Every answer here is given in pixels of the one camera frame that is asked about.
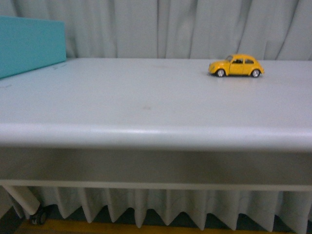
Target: yellow toy car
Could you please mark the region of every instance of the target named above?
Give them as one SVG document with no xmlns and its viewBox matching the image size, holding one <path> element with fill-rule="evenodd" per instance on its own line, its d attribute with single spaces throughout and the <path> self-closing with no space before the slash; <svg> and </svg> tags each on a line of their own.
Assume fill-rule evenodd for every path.
<svg viewBox="0 0 312 234">
<path fill-rule="evenodd" d="M 225 60 L 210 63 L 208 71 L 218 77 L 224 75 L 251 75 L 256 78 L 260 74 L 264 74 L 264 69 L 254 57 L 243 54 L 229 55 Z"/>
</svg>

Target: tabletop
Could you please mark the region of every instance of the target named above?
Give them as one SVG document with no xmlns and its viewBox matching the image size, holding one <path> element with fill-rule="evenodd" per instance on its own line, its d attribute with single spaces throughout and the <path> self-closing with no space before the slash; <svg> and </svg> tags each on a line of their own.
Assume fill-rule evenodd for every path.
<svg viewBox="0 0 312 234">
<path fill-rule="evenodd" d="M 312 151 L 312 62 L 78 58 L 0 80 L 0 146 Z"/>
</svg>

